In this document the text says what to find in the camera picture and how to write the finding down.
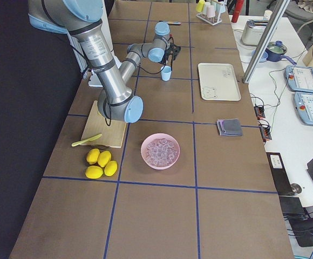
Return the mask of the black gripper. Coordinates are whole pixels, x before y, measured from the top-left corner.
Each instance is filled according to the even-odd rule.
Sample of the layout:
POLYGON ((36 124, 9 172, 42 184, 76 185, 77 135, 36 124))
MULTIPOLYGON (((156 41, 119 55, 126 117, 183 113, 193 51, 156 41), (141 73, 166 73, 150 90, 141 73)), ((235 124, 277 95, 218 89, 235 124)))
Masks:
POLYGON ((180 46, 177 46, 174 43, 170 43, 169 48, 165 50, 164 56, 162 58, 162 65, 166 65, 168 62, 170 62, 170 64, 172 65, 180 51, 180 46))

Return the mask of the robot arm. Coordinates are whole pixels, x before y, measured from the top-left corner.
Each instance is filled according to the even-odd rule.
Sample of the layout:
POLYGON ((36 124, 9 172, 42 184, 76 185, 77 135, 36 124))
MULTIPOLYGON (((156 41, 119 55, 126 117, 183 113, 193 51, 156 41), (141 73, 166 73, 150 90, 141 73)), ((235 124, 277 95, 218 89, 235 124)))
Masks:
POLYGON ((174 43, 169 25, 164 21, 158 22, 154 27, 154 38, 151 43, 132 44, 128 47, 127 56, 119 68, 125 83, 129 81, 144 58, 161 65, 160 70, 155 74, 161 73, 162 79, 170 78, 173 62, 180 53, 181 47, 174 43))
POLYGON ((33 27, 53 33, 69 33, 83 52, 103 86, 98 112, 106 119, 134 123, 143 112, 143 101, 126 86, 102 33, 102 1, 29 1, 33 27))

